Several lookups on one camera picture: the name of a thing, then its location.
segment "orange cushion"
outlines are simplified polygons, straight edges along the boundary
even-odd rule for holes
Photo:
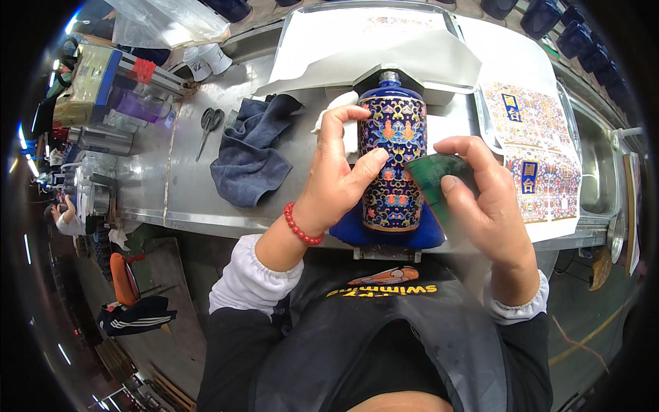
[[[126,259],[119,253],[113,253],[110,256],[110,270],[112,271],[117,302],[122,305],[133,306],[137,302],[137,298],[130,288],[130,275],[126,271]]]

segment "person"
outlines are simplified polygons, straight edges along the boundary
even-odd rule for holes
[[[69,194],[64,196],[64,202],[50,204],[43,211],[43,218],[48,223],[54,223],[63,235],[77,236],[87,234],[85,226],[76,215],[76,207]]]
[[[343,123],[368,116],[353,105],[323,116],[292,212],[310,237],[357,204],[387,160],[384,149],[352,170],[345,160]],[[199,411],[550,410],[549,286],[512,175],[478,137],[453,136],[434,148],[474,169],[477,199],[454,176],[441,185],[457,223],[493,262],[484,304],[430,257],[392,268],[311,249],[305,260],[321,252],[324,259],[305,266],[309,244],[280,216],[263,235],[238,241],[209,294]],[[277,327],[282,307],[290,329]]]

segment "black t-shirt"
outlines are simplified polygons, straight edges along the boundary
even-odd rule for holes
[[[552,406],[548,366],[548,317],[497,325],[511,381],[513,412],[544,412]],[[248,409],[252,377],[283,339],[270,319],[257,310],[218,309],[210,316],[206,367],[199,412]],[[448,394],[409,324],[394,321],[371,341],[335,396],[330,411],[345,411],[378,394],[416,390],[447,401]]]

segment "factory floor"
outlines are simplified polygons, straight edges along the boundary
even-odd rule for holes
[[[205,329],[208,319],[208,292],[219,279],[222,268],[231,257],[236,239],[176,231],[160,226],[142,224],[128,235],[127,256],[142,252],[144,241],[158,237],[175,237],[178,241],[187,286],[198,321]],[[115,300],[114,289],[105,281],[94,258],[78,259],[78,273],[94,316],[100,305]],[[621,347],[623,321],[633,303],[637,290],[636,279],[624,276],[623,268],[614,265],[606,283],[597,291],[588,290],[592,276],[590,261],[576,256],[572,250],[560,252],[550,279],[548,314],[550,316],[549,358],[554,404],[557,411],[577,392],[587,389],[604,370],[602,363],[591,353],[568,343],[565,335],[595,350],[609,363]],[[138,285],[148,287],[150,275],[145,262],[133,264]],[[151,363],[190,397],[196,398],[204,370],[203,362],[185,357],[178,350],[171,332],[152,330],[142,334],[117,338],[140,371]]]

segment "scissors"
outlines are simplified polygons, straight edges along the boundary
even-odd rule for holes
[[[199,153],[197,153],[197,158],[194,161],[195,163],[199,162],[199,157],[202,155],[202,150],[204,149],[204,143],[206,143],[208,133],[216,131],[222,124],[223,120],[224,112],[220,109],[213,109],[212,107],[207,108],[202,115],[202,142],[199,145]]]

